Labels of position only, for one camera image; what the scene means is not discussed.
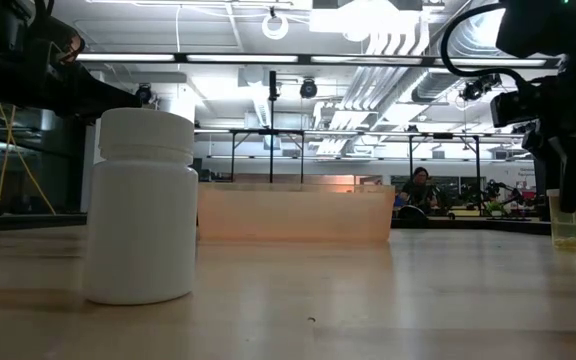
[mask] bottle cap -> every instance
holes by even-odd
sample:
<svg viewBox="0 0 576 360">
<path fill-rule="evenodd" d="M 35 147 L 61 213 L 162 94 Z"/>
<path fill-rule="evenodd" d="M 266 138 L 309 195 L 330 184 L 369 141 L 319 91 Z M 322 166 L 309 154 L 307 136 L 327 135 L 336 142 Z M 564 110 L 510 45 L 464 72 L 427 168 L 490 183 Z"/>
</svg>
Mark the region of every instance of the bottle cap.
<svg viewBox="0 0 576 360">
<path fill-rule="evenodd" d="M 151 147 L 162 152 L 178 151 L 192 157 L 194 132 L 193 122 L 168 112 L 112 109 L 101 117 L 99 148 L 103 157 L 107 157 L 112 149 L 134 147 Z"/>
</svg>

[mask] translucent orange box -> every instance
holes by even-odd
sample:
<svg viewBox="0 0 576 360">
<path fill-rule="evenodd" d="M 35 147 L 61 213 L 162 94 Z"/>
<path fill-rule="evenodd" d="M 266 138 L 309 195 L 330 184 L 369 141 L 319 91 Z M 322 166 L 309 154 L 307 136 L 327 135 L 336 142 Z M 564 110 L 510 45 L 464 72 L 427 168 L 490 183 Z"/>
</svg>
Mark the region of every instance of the translucent orange box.
<svg viewBox="0 0 576 360">
<path fill-rule="evenodd" d="M 201 183 L 201 240 L 383 242 L 395 188 Z"/>
</svg>

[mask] person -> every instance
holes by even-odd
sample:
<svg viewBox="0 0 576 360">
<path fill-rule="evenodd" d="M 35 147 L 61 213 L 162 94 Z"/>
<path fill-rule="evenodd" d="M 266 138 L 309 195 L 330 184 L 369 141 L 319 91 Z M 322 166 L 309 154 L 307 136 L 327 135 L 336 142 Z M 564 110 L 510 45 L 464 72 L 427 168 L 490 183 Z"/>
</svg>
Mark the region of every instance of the person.
<svg viewBox="0 0 576 360">
<path fill-rule="evenodd" d="M 418 207 L 426 213 L 430 212 L 432 207 L 437 206 L 437 199 L 427 182 L 428 170 L 423 167 L 416 168 L 412 180 L 401 189 L 399 198 L 408 205 Z"/>
</svg>

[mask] white plastic bottle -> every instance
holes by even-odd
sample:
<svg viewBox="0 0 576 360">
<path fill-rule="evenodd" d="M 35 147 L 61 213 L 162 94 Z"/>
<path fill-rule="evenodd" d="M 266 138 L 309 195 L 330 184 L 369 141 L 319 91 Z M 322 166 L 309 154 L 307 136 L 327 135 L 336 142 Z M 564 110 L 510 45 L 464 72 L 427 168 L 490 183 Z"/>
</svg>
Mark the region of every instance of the white plastic bottle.
<svg viewBox="0 0 576 360">
<path fill-rule="evenodd" d="M 192 289 L 197 218 L 194 124 L 166 112 L 102 116 L 88 212 L 84 296 L 136 305 Z"/>
</svg>

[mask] wood grain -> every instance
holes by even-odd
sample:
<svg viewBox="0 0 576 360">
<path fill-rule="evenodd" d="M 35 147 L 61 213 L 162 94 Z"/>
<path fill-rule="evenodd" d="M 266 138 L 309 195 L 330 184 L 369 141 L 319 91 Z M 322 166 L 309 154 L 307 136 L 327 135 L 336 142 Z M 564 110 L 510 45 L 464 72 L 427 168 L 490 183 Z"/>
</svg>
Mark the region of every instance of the wood grain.
<svg viewBox="0 0 576 360">
<path fill-rule="evenodd" d="M 81 229 L 0 234 L 0 359 L 576 359 L 576 253 L 547 236 L 200 241 L 193 294 L 78 295 Z"/>
</svg>

